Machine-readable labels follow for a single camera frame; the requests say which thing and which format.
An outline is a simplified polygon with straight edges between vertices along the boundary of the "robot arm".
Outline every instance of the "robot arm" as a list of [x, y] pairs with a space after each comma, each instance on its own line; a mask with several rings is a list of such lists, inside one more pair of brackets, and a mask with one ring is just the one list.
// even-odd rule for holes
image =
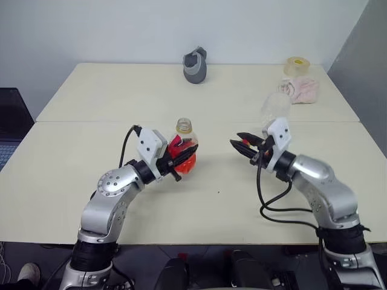
[[174, 168], [191, 157], [198, 147], [187, 148], [172, 159], [166, 150], [167, 141], [158, 131], [138, 126], [135, 131], [141, 161], [130, 160], [99, 179], [96, 192], [83, 210], [78, 241], [62, 277], [61, 290], [109, 289], [105, 283], [129, 204], [146, 184], [159, 182], [168, 173], [179, 181], [181, 177]]
[[[306, 197], [319, 225], [316, 234], [324, 240], [328, 273], [342, 286], [385, 289], [371, 247], [365, 243], [353, 191], [336, 179], [326, 163], [286, 151], [291, 136], [285, 118], [277, 118], [263, 130], [263, 140], [249, 133], [238, 133], [244, 141], [230, 140], [250, 163], [263, 154], [263, 167], [276, 172], [283, 181], [292, 181]], [[259, 152], [249, 145], [256, 146]]]

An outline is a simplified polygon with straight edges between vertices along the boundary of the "sneaker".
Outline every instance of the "sneaker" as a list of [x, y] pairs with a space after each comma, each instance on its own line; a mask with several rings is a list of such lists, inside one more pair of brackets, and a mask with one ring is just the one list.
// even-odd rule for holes
[[22, 279], [28, 279], [35, 286], [38, 286], [39, 281], [41, 280], [41, 271], [37, 264], [27, 263], [20, 270], [18, 281]]

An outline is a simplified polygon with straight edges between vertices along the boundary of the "pink cloth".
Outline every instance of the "pink cloth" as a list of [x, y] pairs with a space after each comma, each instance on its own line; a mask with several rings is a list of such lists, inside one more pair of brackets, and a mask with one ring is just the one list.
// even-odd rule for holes
[[309, 77], [296, 77], [295, 79], [283, 80], [278, 90], [286, 93], [292, 104], [310, 104], [317, 101], [319, 82]]

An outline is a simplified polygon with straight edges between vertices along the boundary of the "white table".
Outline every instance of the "white table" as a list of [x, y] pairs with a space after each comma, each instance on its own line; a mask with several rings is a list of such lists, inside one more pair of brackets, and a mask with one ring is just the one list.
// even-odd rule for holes
[[[240, 244], [316, 243], [313, 230], [264, 220], [258, 211], [256, 169], [229, 144], [240, 131], [255, 132], [255, 123], [211, 124], [195, 118], [200, 146], [195, 170], [176, 183], [171, 176], [153, 182], [129, 206], [120, 243]], [[74, 243], [83, 207], [100, 175], [117, 167], [122, 141], [131, 123], [36, 123], [0, 173], [0, 240]], [[148, 123], [169, 135], [174, 123]], [[322, 159], [335, 169], [359, 199], [368, 242], [386, 241], [386, 158], [356, 122], [291, 123], [290, 151]], [[130, 139], [126, 160], [138, 157]], [[274, 175], [262, 173], [262, 188], [271, 198], [284, 188]], [[307, 207], [293, 190], [278, 206]], [[313, 221], [311, 214], [283, 218]]]
[[[193, 85], [182, 65], [81, 63], [37, 121], [211, 121], [260, 122], [269, 93], [277, 90], [282, 65], [209, 65]], [[313, 105], [291, 107], [290, 121], [359, 121], [321, 66], [310, 68], [320, 83]]]

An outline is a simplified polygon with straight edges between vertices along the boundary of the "tape roll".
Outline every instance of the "tape roll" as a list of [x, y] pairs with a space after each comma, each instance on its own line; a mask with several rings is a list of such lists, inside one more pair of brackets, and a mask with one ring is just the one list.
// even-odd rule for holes
[[310, 62], [303, 57], [293, 56], [287, 59], [284, 73], [290, 77], [304, 76], [308, 73]]

